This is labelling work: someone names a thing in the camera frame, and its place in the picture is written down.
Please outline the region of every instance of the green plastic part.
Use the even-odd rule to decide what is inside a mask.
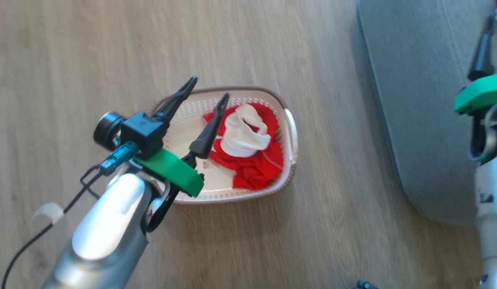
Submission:
[[[493,104],[497,104],[497,74],[478,79],[463,89],[454,100],[454,111],[470,114]]]
[[[191,196],[197,197],[204,187],[204,181],[195,169],[165,149],[161,149],[147,161],[138,157],[134,160],[156,175],[177,185],[181,191]]]

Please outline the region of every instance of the white basket handle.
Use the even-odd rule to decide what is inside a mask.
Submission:
[[[298,134],[297,134],[297,126],[295,124],[295,119],[291,114],[289,109],[284,109],[286,119],[287,119],[287,129],[289,130],[289,138],[291,140],[291,163],[292,165],[297,163],[298,159]]]

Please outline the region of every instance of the beige plastic basket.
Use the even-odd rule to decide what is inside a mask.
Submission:
[[[204,188],[196,198],[179,193],[174,204],[208,205],[230,203],[276,194],[285,189],[295,175],[298,157],[298,138],[295,121],[284,101],[275,93],[264,88],[232,87],[193,91],[172,119],[170,128],[163,140],[164,148],[179,157],[185,156],[189,152],[188,146],[198,137],[206,124],[202,116],[211,112],[226,92],[230,94],[228,107],[247,102],[258,102],[273,110],[279,125],[275,137],[279,141],[284,159],[283,170],[269,187],[262,190],[234,189],[232,188],[232,180],[235,172],[223,168],[210,159],[197,159],[197,170],[205,175]],[[153,111],[165,100],[161,100]]]

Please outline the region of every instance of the basket rim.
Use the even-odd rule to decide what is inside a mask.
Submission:
[[[277,102],[279,102],[279,104],[281,105],[283,110],[288,110],[287,104],[282,99],[282,97],[280,97],[278,94],[276,94],[272,90],[269,90],[267,88],[262,88],[260,86],[217,86],[217,87],[211,87],[211,88],[201,88],[198,90],[193,90],[191,92],[190,96],[194,95],[194,94],[217,92],[217,91],[221,91],[221,90],[253,90],[253,91],[264,92],[264,93],[271,95],[274,99],[276,99]],[[149,112],[149,114],[153,115],[154,112],[162,104],[164,104],[164,102],[167,101],[168,98],[170,98],[170,97],[171,97],[171,95],[169,95],[167,97],[163,97],[162,99],[160,99],[151,108],[151,111]],[[250,201],[253,199],[260,199],[263,197],[267,197],[270,195],[280,193],[283,190],[285,190],[289,186],[289,184],[291,183],[293,178],[295,177],[296,168],[297,168],[297,163],[293,163],[289,167],[289,174],[288,174],[285,182],[280,187],[276,188],[275,190],[269,191],[269,192],[259,193],[259,194],[247,194],[245,196],[237,197],[234,199],[214,199],[214,200],[208,200],[208,201],[181,201],[181,200],[176,199],[175,201],[173,201],[173,203],[175,205],[179,205],[179,206],[207,206],[207,205],[220,205],[220,204],[228,204],[228,203],[237,203],[237,202],[241,202],[241,201]]]

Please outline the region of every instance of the gray fabric surface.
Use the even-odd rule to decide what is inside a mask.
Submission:
[[[360,0],[377,94],[399,179],[428,218],[474,222],[471,122],[453,113],[491,1]],[[494,37],[497,67],[497,33]]]

